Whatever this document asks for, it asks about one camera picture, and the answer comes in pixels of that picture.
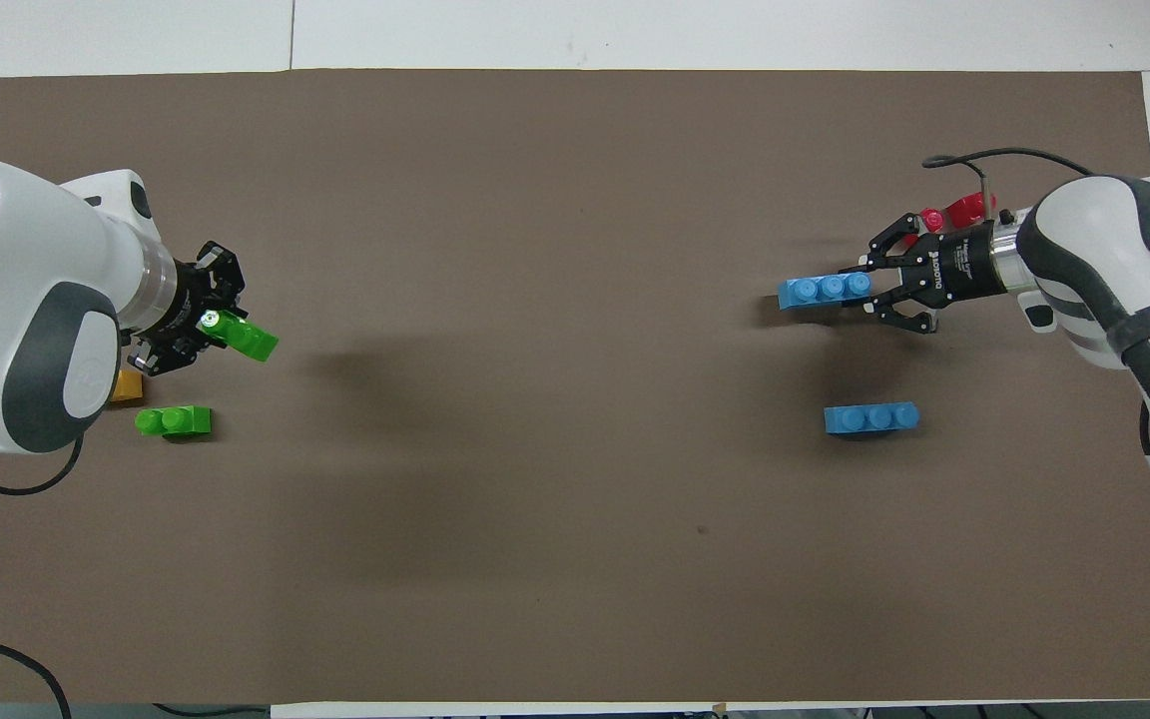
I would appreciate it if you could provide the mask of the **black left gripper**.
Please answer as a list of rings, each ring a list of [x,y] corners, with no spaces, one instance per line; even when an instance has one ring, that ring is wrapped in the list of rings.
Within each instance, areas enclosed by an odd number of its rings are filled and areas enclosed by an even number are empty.
[[[198,251],[194,263],[175,261],[177,285],[168,308],[136,329],[136,341],[148,343],[131,349],[131,368],[146,376],[160,376],[197,362],[204,349],[198,346],[195,324],[206,309],[245,314],[241,292],[246,289],[241,263],[232,251],[210,240]]]

